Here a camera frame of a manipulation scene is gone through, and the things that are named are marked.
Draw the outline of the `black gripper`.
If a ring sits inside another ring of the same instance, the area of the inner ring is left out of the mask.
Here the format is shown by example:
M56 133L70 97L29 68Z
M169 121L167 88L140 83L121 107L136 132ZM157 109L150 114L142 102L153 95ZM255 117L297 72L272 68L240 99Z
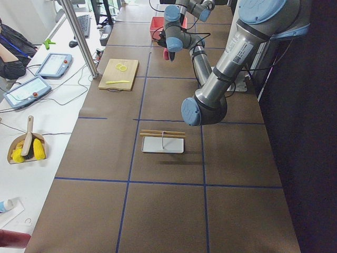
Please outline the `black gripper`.
M167 45L166 45L166 34L165 34L165 31L162 30L160 33L159 33L159 36L160 36L160 39L158 41L158 45L163 47L164 49L167 48ZM174 52L170 52L170 60L171 62L174 61L175 59L175 53Z

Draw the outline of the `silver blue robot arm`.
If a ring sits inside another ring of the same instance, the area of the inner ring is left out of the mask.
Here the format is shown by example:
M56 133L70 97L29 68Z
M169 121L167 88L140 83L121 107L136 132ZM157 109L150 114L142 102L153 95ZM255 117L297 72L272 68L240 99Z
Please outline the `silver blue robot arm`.
M161 1L164 11L164 42L169 58L187 49L194 63L201 88L183 101L181 114L186 124L199 126L221 122L227 113L225 92L236 80L247 61L269 40L303 36L310 26L311 1L240 1L236 33L222 56L211 67L204 52L204 42L197 34L181 27L186 13L207 21L215 1Z
M196 17L198 21L207 21L210 13L215 8L215 1L161 1L166 5L164 9L164 28L163 33L167 34L169 25L174 25L182 32L189 31L183 28L186 13Z

